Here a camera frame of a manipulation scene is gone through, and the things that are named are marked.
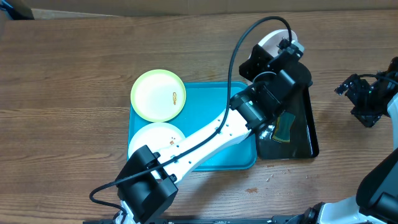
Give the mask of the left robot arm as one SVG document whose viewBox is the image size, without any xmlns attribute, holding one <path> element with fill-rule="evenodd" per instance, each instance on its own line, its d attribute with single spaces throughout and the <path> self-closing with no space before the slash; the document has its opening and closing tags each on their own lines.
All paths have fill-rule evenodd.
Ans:
<svg viewBox="0 0 398 224">
<path fill-rule="evenodd" d="M 218 152 L 272 124 L 311 82 L 300 63 L 304 47 L 279 44 L 273 56 L 255 45 L 239 72 L 252 83 L 235 94 L 215 120 L 180 142 L 162 149 L 143 145 L 133 151 L 116 177 L 121 212 L 115 223 L 150 223 L 168 209 L 177 185 Z"/>
</svg>

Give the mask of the green yellow sponge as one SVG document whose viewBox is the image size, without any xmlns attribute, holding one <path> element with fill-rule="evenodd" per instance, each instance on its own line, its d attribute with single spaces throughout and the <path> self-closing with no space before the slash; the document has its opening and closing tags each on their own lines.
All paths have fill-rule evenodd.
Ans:
<svg viewBox="0 0 398 224">
<path fill-rule="evenodd" d="M 285 112 L 281 114 L 275 124 L 274 133 L 272 139 L 281 143 L 290 142 L 290 129 L 294 123 L 295 115 Z"/>
</svg>

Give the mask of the green rimmed plate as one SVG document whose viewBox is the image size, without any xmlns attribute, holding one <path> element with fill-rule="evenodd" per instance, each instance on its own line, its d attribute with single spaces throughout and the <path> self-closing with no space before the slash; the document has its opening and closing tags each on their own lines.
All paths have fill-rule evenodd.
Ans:
<svg viewBox="0 0 398 224">
<path fill-rule="evenodd" d="M 131 106 L 136 114 L 150 122 L 174 119 L 182 111 L 186 98 L 180 77 L 163 69 L 143 73 L 131 88 Z"/>
</svg>

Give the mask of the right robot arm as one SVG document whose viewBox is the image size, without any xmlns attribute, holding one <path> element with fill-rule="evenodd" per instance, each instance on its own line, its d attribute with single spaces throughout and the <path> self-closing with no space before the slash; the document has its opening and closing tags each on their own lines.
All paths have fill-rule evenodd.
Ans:
<svg viewBox="0 0 398 224">
<path fill-rule="evenodd" d="M 318 203 L 289 223 L 397 223 L 397 58 L 384 72 L 373 76 L 352 74 L 335 92 L 347 96 L 354 115 L 363 126 L 373 127 L 381 116 L 392 122 L 393 152 L 360 183 L 355 196 L 335 203 Z"/>
</svg>

